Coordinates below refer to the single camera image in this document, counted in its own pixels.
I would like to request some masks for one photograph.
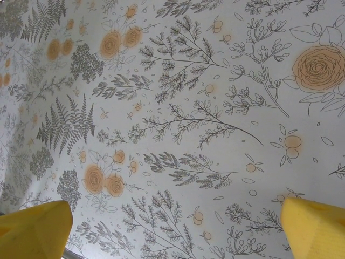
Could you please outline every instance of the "floral wallpaper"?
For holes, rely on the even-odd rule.
[[[293,258],[284,199],[345,207],[344,0],[16,0],[0,23],[0,211],[68,201],[83,258]]]

